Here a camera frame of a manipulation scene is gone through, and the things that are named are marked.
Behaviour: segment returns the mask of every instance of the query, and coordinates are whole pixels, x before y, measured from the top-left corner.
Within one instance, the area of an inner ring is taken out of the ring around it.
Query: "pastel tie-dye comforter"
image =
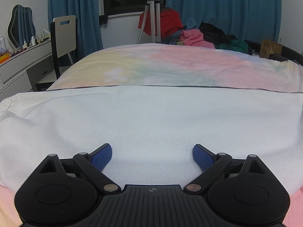
[[[302,66],[234,51],[142,44],[95,52],[49,89],[108,85],[222,86],[303,91]]]

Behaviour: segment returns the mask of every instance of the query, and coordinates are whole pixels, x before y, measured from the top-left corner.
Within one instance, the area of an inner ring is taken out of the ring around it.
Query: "chair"
[[[50,24],[54,69],[36,83],[38,91],[49,88],[61,74],[78,61],[77,25],[78,20],[75,15],[56,17]]]

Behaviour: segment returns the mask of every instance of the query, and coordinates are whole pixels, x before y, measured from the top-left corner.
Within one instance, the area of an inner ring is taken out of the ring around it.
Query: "orange item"
[[[0,57],[0,64],[2,64],[3,62],[7,61],[9,59],[9,53],[2,55]]]
[[[141,29],[142,22],[143,22],[143,14],[140,15],[139,25],[138,28]],[[160,22],[161,22],[161,38],[166,38],[171,34],[182,30],[183,25],[179,16],[179,13],[169,7],[162,9],[160,12]],[[156,25],[156,35],[157,35],[157,20],[155,18],[155,25]],[[144,27],[144,32],[148,35],[151,34],[151,13],[150,10],[147,13],[146,23]]]

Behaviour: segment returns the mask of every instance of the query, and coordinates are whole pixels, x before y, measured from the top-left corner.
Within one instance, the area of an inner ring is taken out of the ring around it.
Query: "green cloth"
[[[218,50],[232,50],[248,54],[248,44],[241,40],[231,40],[229,44],[215,45]]]
[[[183,41],[177,41],[176,45],[184,46]]]

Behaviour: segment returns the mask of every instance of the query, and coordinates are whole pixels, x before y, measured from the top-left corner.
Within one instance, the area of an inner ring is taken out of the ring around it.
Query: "bottle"
[[[31,37],[31,45],[35,46],[36,45],[36,40],[35,40],[35,36]]]
[[[49,37],[50,34],[51,33],[49,32],[49,30],[47,30],[46,28],[43,29],[43,36],[44,36],[44,38],[50,38]]]
[[[23,44],[23,47],[22,47],[24,50],[26,50],[28,48],[28,45],[27,45],[27,42],[24,41],[24,44]]]
[[[4,36],[0,36],[0,53],[7,50]]]

